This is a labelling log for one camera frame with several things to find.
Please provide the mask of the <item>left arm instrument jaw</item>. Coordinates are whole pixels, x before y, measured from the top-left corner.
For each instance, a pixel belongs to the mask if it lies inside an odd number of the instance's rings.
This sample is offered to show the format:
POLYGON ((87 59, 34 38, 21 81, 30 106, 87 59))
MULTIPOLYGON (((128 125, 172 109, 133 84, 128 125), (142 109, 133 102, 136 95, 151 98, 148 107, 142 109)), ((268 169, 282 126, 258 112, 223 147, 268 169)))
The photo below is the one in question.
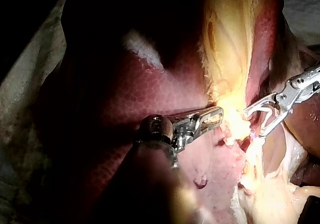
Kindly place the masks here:
POLYGON ((194 134, 202 135, 220 126, 223 121, 224 111, 221 107, 212 106, 201 110, 195 117, 194 134))

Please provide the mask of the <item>left arm instrument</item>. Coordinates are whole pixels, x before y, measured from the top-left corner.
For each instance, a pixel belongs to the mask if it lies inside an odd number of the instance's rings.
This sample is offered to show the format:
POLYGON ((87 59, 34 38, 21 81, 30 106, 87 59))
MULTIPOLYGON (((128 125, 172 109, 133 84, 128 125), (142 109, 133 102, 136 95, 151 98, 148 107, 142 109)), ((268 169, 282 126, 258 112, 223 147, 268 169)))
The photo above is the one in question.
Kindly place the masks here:
POLYGON ((156 146, 156 142, 160 142, 171 168, 176 169, 178 154, 199 137, 201 124, 198 113, 149 115, 139 125, 137 142, 152 142, 152 147, 156 146))

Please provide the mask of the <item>right arm instrument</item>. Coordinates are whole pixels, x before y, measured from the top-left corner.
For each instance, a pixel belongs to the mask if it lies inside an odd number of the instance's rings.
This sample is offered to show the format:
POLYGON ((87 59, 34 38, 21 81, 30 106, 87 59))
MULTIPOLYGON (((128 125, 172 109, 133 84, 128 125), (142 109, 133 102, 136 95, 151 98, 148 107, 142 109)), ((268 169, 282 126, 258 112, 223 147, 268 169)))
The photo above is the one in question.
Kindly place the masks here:
POLYGON ((283 90, 275 96, 281 115, 287 115, 294 104, 301 104, 320 93, 320 65, 307 67, 304 72, 291 77, 283 90))

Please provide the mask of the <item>right arm instrument jaw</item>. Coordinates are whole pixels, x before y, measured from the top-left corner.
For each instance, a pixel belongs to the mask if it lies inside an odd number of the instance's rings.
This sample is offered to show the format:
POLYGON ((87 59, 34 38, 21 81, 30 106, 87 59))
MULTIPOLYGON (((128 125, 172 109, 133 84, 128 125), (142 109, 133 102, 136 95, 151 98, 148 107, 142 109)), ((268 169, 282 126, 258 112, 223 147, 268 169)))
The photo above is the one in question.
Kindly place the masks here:
POLYGON ((259 137, 267 137, 292 111, 280 112, 279 114, 268 112, 260 126, 259 137))
POLYGON ((243 110, 243 117, 248 120, 249 117, 254 113, 259 111, 260 108, 264 107, 265 105, 271 105, 271 106, 275 106, 277 101, 276 101, 276 95, 278 93, 277 92, 273 92, 271 94, 268 94, 267 96, 264 96, 262 98, 260 98, 259 100, 257 100, 256 102, 254 102, 253 104, 251 104, 250 106, 248 106, 247 108, 245 108, 243 110))

